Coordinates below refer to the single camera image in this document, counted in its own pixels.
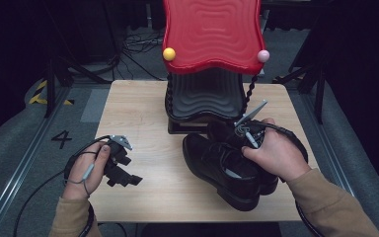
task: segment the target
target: yellow ball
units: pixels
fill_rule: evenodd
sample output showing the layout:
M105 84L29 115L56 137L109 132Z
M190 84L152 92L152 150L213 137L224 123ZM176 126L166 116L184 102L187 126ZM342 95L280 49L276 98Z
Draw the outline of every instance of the yellow ball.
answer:
M176 54L175 54L175 51L173 48L167 47L167 48L165 48L165 50L163 52L163 56L164 56L165 60L172 61L172 60L174 60Z

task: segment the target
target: sleeve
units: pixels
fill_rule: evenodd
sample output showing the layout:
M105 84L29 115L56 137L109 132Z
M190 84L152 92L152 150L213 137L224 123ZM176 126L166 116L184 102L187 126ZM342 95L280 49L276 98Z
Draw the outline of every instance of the sleeve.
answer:
M59 198L56 214L49 233L49 237L77 237L86 226L88 220L89 202L87 199L63 199ZM88 236L101 236L97 219Z
M287 182L306 218L324 236L379 236L358 200L318 169Z

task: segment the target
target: wooden table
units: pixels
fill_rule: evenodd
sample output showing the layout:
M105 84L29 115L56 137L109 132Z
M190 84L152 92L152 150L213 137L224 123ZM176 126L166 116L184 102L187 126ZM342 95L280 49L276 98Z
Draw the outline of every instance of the wooden table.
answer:
M300 220L294 198L286 184L262 196L252 211L231 207L207 182L194 176L182 150L184 134L168 133L164 99L167 82L113 82L96 136L125 135L131 145L126 172L142 177L138 186L106 184L92 194L98 220L102 222L235 222ZM297 114L282 85L257 84L248 112L263 99L267 105L256 119L274 118L292 130L309 153L309 164L318 167Z

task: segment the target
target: red plastic object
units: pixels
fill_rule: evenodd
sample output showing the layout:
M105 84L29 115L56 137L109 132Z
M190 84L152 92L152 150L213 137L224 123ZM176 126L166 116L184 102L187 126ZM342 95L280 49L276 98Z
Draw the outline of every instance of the red plastic object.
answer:
M264 64L258 53L265 49L260 27L261 0L164 0L167 26L163 49L176 56L164 59L177 74L221 67L256 75Z

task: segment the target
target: hand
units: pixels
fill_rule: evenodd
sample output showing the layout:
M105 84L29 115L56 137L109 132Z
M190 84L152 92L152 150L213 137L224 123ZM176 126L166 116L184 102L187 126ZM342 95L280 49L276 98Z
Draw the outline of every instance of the hand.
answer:
M78 159L75 161L75 164L72 167L72 170L70 171L68 179L69 182L66 183L66 187L64 188L62 198L88 198L88 195L90 195L97 189L97 187L101 183L101 180L103 179L104 168L110 157L110 147L106 145L105 142L97 142L86 148L84 152L95 152L97 154L84 153L78 157ZM88 179L81 182L82 177L84 176L85 172L88 170L91 164L95 165L94 169L88 176Z
M275 124L273 118L266 118L263 122ZM300 150L285 135L270 127L265 129L264 142L260 148L244 146L242 153L285 181L294 180L311 170Z

